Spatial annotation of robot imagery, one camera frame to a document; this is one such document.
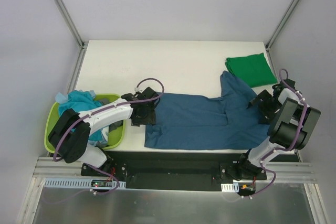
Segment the dark blue t shirt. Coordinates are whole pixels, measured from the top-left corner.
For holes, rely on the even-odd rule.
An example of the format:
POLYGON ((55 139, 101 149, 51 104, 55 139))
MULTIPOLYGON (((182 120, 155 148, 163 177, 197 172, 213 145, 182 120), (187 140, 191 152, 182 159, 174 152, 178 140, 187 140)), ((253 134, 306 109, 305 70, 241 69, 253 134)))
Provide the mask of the dark blue t shirt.
POLYGON ((224 71, 221 94, 165 93, 155 109, 156 123, 145 128, 144 146, 160 150, 248 150, 267 138, 257 107, 257 94, 243 80, 224 71))

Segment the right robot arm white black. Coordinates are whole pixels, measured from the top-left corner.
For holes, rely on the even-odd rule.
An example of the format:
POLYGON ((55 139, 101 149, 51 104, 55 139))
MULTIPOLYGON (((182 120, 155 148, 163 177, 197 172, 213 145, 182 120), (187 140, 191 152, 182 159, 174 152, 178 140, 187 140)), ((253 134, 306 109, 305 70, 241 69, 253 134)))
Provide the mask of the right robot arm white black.
POLYGON ((262 122, 269 124, 267 138, 257 147, 241 154, 227 167, 226 175, 235 180, 263 179, 266 165, 275 157, 303 149, 315 128, 321 112, 305 103, 300 91, 283 83, 272 86, 273 94, 262 91, 250 100, 248 107, 258 106, 262 122))

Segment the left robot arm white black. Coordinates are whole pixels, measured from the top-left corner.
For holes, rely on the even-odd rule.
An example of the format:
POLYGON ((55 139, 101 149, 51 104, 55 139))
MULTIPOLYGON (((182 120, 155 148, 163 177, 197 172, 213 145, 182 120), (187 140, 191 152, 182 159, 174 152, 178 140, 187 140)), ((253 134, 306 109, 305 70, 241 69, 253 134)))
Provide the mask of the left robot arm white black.
POLYGON ((161 94, 147 87, 135 94, 124 94, 112 103, 76 112, 66 109, 48 135, 48 141, 55 148, 54 161, 67 164, 80 161, 92 166, 99 176, 106 176, 111 170, 111 158, 98 146, 89 144, 89 137, 113 123, 127 119, 135 126, 155 123, 155 107, 161 94))

